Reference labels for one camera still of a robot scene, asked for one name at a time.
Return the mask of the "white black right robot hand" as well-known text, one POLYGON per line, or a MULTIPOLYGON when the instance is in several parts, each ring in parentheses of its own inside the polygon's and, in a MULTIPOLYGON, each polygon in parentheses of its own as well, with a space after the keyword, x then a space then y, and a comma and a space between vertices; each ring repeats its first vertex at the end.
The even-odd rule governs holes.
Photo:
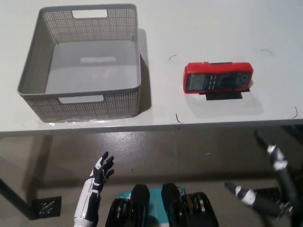
POLYGON ((235 185, 233 182, 225 182, 225 188, 254 211, 272 218, 286 215, 290 218, 292 227, 301 227, 303 225, 303 192, 292 173, 288 160, 280 147, 262 132, 256 131, 255 137, 259 145, 265 149, 275 172, 280 190, 279 201, 275 202, 257 191, 235 185))

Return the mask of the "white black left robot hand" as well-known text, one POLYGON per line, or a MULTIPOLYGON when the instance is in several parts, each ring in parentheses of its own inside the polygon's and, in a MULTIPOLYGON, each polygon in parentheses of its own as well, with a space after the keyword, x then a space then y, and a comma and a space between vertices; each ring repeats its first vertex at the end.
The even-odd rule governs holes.
POLYGON ((104 184, 114 173, 114 157, 105 152, 94 165, 82 188, 74 214, 74 227, 95 227, 98 224, 100 195, 104 184))

